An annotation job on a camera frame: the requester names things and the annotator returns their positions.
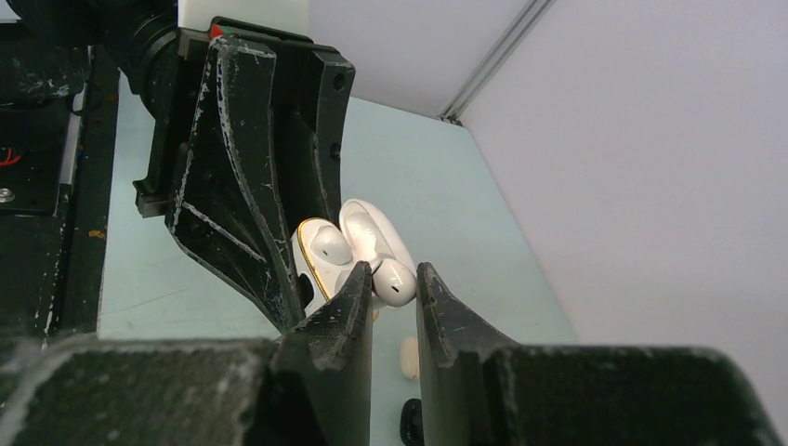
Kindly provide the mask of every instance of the wireless earbud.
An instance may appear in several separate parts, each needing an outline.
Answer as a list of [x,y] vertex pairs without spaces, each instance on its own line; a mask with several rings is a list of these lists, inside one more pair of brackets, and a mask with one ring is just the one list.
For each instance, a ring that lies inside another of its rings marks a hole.
[[372,275],[374,292],[386,305],[399,308],[416,296],[416,278],[402,263],[384,258]]
[[[302,293],[305,294],[302,306],[309,316],[333,298],[345,284],[355,265],[353,253],[342,232],[332,222],[322,218],[301,222],[293,234],[291,244],[295,272],[301,281]],[[309,299],[307,288],[311,290]]]
[[312,254],[332,265],[346,265],[353,259],[348,240],[334,225],[320,228],[309,244],[309,249]]

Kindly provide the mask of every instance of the black mount bracket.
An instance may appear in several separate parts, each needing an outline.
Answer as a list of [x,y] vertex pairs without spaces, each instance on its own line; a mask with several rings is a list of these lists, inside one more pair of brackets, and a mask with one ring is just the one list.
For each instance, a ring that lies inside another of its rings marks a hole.
[[457,299],[432,265],[419,265],[418,285],[422,420],[406,406],[404,438],[780,444],[742,372],[714,350],[522,345]]
[[166,214],[189,256],[292,328],[304,310],[290,236],[305,219],[338,219],[355,69],[333,48],[233,20],[210,37],[181,30],[177,48],[139,212]]

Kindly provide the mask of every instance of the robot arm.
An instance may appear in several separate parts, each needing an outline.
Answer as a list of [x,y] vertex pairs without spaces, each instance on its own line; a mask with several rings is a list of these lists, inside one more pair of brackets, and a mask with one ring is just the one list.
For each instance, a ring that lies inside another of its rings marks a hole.
[[281,331],[302,321],[290,237],[309,218],[338,224],[355,74],[336,49],[304,35],[309,3],[9,4],[52,46],[106,48],[156,119],[149,172],[135,182],[139,212],[165,216],[187,255]]

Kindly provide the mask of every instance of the screw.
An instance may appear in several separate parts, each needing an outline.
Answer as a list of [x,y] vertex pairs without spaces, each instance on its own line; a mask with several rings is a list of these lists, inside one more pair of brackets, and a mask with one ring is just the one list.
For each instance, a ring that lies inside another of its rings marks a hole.
[[2,188],[0,189],[0,203],[10,203],[14,201],[14,192],[11,189]]
[[332,160],[339,161],[342,158],[341,151],[342,151],[342,147],[339,145],[338,142],[335,142],[329,148],[328,153],[329,156],[331,156]]

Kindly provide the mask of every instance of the white earbud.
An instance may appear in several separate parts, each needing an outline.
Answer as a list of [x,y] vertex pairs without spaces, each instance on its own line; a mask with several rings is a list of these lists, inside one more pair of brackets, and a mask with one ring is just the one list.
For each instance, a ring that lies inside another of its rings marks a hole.
[[353,259],[348,240],[333,225],[320,228],[309,244],[309,249],[312,254],[332,265],[345,265]]
[[372,275],[375,294],[386,305],[399,308],[416,296],[416,278],[402,263],[384,258]]
[[418,339],[414,336],[406,338],[400,346],[400,369],[406,378],[419,379]]

